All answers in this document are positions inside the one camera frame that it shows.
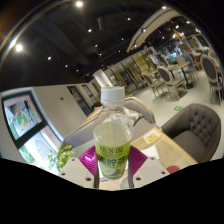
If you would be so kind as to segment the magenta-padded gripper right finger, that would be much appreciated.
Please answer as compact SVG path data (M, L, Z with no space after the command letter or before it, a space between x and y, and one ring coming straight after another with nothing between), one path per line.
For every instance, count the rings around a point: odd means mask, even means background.
M128 158L128 185L130 188L140 188L157 181L169 172L156 157L147 157L132 146Z

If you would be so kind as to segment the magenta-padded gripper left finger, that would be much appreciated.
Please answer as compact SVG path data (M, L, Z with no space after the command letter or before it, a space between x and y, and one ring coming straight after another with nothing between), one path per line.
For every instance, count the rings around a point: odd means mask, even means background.
M99 170L95 147L92 146L78 158L71 158L59 176L81 187L98 189Z

